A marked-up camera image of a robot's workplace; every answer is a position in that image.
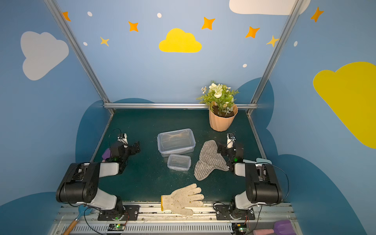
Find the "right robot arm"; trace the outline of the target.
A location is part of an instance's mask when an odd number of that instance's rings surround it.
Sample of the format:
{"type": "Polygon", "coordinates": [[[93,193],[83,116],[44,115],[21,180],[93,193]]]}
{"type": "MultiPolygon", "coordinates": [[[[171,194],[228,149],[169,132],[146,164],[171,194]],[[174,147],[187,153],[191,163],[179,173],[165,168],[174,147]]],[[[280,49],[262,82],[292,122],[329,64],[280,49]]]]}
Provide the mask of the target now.
{"type": "Polygon", "coordinates": [[[219,145],[217,152],[228,157],[227,166],[245,178],[245,191],[237,194],[226,211],[232,219],[247,218],[254,206],[275,206],[284,201],[275,168],[263,160],[246,161],[244,149],[235,144],[219,145]]]}

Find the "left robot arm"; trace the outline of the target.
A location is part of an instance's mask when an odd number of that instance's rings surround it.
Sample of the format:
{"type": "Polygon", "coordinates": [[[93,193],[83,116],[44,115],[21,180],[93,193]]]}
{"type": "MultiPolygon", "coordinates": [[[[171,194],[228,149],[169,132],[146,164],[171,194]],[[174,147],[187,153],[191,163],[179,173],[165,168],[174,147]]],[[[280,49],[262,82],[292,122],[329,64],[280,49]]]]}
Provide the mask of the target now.
{"type": "Polygon", "coordinates": [[[98,209],[101,213],[99,220],[123,220],[126,211],[121,198],[101,190],[99,179],[122,174],[128,158],[141,151],[140,143],[136,142],[130,146],[117,142],[112,145],[110,151],[110,158],[104,162],[70,164],[56,191],[57,202],[85,204],[98,209]]]}

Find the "large clear lunch box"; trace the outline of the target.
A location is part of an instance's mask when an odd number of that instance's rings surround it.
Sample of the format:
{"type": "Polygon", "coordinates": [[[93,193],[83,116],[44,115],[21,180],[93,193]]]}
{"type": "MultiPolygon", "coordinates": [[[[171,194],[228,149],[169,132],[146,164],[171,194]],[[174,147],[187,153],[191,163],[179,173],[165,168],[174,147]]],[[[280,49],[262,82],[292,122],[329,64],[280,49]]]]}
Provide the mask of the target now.
{"type": "Polygon", "coordinates": [[[189,128],[163,132],[157,136],[158,151],[166,158],[171,154],[192,153],[196,146],[193,131],[189,128]]]}

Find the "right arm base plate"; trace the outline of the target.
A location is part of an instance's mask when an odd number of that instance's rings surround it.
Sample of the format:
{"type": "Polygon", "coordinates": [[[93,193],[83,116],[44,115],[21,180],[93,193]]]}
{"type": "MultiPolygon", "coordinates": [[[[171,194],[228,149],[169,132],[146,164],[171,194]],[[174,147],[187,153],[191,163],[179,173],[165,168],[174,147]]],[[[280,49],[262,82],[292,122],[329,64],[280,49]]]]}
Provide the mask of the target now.
{"type": "Polygon", "coordinates": [[[255,213],[252,209],[240,210],[234,205],[214,204],[213,209],[217,220],[255,220],[255,213]]]}

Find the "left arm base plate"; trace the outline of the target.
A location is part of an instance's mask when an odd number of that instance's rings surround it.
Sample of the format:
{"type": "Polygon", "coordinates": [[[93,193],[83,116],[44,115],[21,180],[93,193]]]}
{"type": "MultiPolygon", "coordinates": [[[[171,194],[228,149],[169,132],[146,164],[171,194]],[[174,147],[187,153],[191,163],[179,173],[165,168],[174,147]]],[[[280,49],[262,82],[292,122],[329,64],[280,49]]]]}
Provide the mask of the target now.
{"type": "Polygon", "coordinates": [[[140,205],[123,205],[123,212],[100,211],[98,221],[136,221],[139,210],[140,205]]]}

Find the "small clear lunch box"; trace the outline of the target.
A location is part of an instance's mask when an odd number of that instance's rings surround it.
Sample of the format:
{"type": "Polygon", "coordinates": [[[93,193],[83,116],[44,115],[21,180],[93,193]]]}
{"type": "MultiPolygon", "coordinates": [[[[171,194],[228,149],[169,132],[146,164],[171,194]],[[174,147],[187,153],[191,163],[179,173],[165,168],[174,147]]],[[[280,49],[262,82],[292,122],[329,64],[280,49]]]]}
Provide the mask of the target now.
{"type": "Polygon", "coordinates": [[[190,156],[171,154],[167,161],[167,167],[176,171],[188,171],[192,161],[190,156]]]}

